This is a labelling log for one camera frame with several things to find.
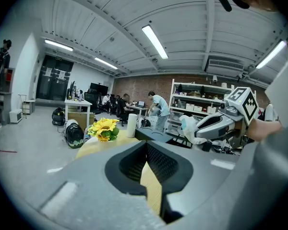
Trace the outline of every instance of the ceiling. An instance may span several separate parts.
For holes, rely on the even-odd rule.
[[[14,11],[40,19],[42,38],[74,48],[72,53],[57,49],[60,56],[113,77],[204,74],[209,57],[223,57],[243,64],[244,78],[269,84],[288,59],[287,48],[260,70],[252,72],[249,66],[288,36],[286,21],[278,13],[243,10],[230,3],[232,12],[218,0],[19,0]],[[159,56],[142,32],[148,24],[168,59]]]

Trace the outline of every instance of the laptop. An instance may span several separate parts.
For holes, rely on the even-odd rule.
[[[135,106],[140,107],[140,108],[144,108],[145,102],[139,101],[139,103]]]

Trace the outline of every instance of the fluorescent light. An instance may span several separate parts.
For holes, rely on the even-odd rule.
[[[270,52],[270,54],[257,65],[257,69],[264,67],[270,60],[272,60],[285,46],[285,41],[280,41],[279,44]]]
[[[67,49],[67,50],[69,50],[69,51],[73,51],[73,48],[72,48],[72,47],[68,47],[68,46],[66,46],[66,45],[64,45],[64,44],[59,44],[59,43],[50,41],[50,40],[48,40],[48,39],[45,39],[45,43],[51,44],[51,45],[54,45],[54,46],[57,46],[57,47],[60,47],[60,48]]]
[[[168,56],[167,56],[166,52],[164,51],[164,48],[162,47],[161,43],[159,42],[156,34],[153,32],[152,28],[150,27],[150,25],[144,26],[142,28],[142,31],[146,34],[148,39],[155,46],[155,48],[158,51],[158,53],[161,56],[161,58],[167,59]]]
[[[101,62],[101,63],[103,63],[103,64],[105,64],[105,65],[107,65],[107,66],[109,66],[109,67],[112,67],[113,69],[117,69],[117,67],[115,67],[115,66],[113,66],[113,65],[111,65],[111,64],[109,64],[109,63],[107,63],[107,62],[105,62],[105,61],[103,61],[103,60],[101,60],[101,59],[99,59],[99,58],[95,58],[95,60],[97,60],[97,61],[99,61],[99,62]]]

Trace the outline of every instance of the yellow flower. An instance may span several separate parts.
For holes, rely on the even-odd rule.
[[[103,131],[113,131],[113,129],[116,127],[116,123],[112,122],[112,119],[102,118],[100,121],[93,124],[92,127],[90,127],[89,131],[96,132],[96,136],[99,136],[101,132]]]
[[[109,141],[110,140],[109,136],[107,136],[107,137],[97,136],[97,138],[99,141]]]

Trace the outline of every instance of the fisheye view lab room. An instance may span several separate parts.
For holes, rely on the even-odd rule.
[[[0,0],[0,229],[288,229],[288,0]]]

